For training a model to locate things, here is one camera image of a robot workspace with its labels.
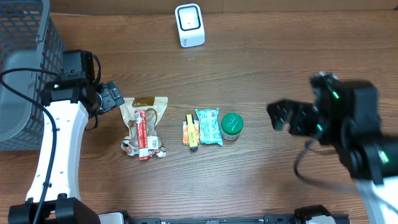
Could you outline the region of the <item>white patterned wrapper packet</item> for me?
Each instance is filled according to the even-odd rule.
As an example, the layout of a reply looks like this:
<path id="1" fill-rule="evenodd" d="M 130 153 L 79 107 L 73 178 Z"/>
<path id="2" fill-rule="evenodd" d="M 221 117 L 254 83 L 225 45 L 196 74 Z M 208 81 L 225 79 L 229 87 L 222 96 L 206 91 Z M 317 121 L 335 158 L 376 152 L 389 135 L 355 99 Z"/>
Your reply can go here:
<path id="1" fill-rule="evenodd" d="M 149 157 L 165 157 L 166 148 L 162 145 L 158 136 L 147 137 L 148 156 Z M 139 146 L 135 139 L 124 139 L 121 143 L 121 149 L 129 156 L 139 155 Z"/>

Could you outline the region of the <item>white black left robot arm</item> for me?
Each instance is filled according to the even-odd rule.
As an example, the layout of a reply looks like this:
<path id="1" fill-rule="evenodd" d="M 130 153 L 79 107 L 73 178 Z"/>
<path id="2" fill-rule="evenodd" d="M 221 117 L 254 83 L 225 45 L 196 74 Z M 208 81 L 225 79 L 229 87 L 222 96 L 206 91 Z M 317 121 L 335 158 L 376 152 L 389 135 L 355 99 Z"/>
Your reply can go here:
<path id="1" fill-rule="evenodd" d="M 98 214 L 80 199 L 78 170 L 86 125 L 124 104 L 113 81 L 101 82 L 101 69 L 94 68 L 99 65 L 89 51 L 65 51 L 63 67 L 54 81 L 45 84 L 40 102 L 4 85 L 44 114 L 35 177 L 25 202 L 10 207 L 9 223 L 128 223 L 126 212 Z"/>

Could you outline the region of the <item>yellow highlighter black cap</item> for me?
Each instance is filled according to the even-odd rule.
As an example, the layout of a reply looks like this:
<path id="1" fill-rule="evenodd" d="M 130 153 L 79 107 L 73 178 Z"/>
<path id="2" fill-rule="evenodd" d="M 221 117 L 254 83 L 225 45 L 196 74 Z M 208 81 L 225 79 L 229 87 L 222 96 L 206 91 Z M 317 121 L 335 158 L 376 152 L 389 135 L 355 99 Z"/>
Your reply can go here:
<path id="1" fill-rule="evenodd" d="M 189 146 L 191 151 L 196 151 L 198 149 L 198 142 L 197 142 L 197 135 L 196 135 L 196 128 L 195 128 L 195 121 L 193 119 L 192 114 L 186 115 L 186 122 L 187 122 L 187 131 L 188 131 L 188 139 L 189 139 Z"/>

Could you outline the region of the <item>green lid jar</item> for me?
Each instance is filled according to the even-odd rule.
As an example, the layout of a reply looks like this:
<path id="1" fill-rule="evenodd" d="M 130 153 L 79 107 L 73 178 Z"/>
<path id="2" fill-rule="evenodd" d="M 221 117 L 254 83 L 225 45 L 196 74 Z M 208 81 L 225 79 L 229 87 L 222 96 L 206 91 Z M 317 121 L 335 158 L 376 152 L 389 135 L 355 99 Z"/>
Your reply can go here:
<path id="1" fill-rule="evenodd" d="M 221 121 L 221 135 L 224 139 L 232 141 L 239 137 L 243 129 L 243 119 L 237 113 L 226 114 Z"/>

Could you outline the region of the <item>brown transparent snack bag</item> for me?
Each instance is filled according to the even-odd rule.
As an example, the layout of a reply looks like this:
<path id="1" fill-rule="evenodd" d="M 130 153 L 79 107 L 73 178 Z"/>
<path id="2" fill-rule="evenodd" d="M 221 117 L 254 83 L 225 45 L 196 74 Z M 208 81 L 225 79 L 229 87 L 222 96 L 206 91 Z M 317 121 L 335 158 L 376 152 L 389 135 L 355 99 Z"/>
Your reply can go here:
<path id="1" fill-rule="evenodd" d="M 124 124 L 129 128 L 129 136 L 125 137 L 129 144 L 138 148 L 137 124 L 135 111 L 146 112 L 147 135 L 158 136 L 155 128 L 167 109 L 169 99 L 166 96 L 150 96 L 124 98 L 125 103 L 120 106 Z"/>

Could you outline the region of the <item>teal tissue packet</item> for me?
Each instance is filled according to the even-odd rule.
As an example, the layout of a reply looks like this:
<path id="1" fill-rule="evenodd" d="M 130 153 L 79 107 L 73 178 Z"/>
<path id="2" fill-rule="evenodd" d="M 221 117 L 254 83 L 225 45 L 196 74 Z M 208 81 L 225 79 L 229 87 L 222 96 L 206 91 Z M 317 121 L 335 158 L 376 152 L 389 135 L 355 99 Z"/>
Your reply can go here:
<path id="1" fill-rule="evenodd" d="M 195 110 L 199 121 L 199 137 L 202 144 L 223 145 L 220 126 L 218 123 L 219 108 Z"/>

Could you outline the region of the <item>red snack bar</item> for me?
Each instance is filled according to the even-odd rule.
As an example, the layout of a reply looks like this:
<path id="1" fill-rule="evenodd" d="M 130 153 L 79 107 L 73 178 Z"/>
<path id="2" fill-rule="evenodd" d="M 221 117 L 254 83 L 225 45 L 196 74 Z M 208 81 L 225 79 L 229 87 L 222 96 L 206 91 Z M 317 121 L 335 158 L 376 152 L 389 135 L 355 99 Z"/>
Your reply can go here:
<path id="1" fill-rule="evenodd" d="M 146 111 L 134 111 L 137 128 L 137 141 L 139 146 L 139 159 L 146 161 L 150 159 L 148 143 L 147 143 L 147 124 L 146 124 Z"/>

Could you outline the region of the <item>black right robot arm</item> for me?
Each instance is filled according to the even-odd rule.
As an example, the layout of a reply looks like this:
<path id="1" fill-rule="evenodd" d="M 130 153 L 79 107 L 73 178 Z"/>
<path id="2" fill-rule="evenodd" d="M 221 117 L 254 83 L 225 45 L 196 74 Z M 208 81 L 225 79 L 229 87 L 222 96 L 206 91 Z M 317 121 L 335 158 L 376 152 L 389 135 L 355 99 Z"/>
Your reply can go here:
<path id="1" fill-rule="evenodd" d="M 306 184 L 360 195 L 370 223 L 397 223 L 397 137 L 383 134 L 378 91 L 368 80 L 339 80 L 331 72 L 310 77 L 312 103 L 282 99 L 269 103 L 272 127 L 308 136 L 294 162 L 295 175 Z M 311 145 L 333 146 L 356 186 L 313 179 L 299 173 Z"/>

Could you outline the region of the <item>orange snack packet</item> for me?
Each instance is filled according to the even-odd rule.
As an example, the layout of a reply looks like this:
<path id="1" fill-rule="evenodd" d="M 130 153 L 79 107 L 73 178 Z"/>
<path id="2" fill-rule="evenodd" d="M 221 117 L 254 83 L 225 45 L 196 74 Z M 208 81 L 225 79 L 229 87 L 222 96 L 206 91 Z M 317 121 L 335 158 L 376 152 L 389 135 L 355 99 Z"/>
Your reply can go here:
<path id="1" fill-rule="evenodd" d="M 197 137 L 197 143 L 200 143 L 200 129 L 199 129 L 199 121 L 194 120 L 195 123 L 195 131 L 196 131 L 196 137 Z M 187 128 L 187 122 L 184 121 L 182 124 L 182 141 L 184 145 L 189 145 L 189 137 L 188 137 L 188 128 Z"/>

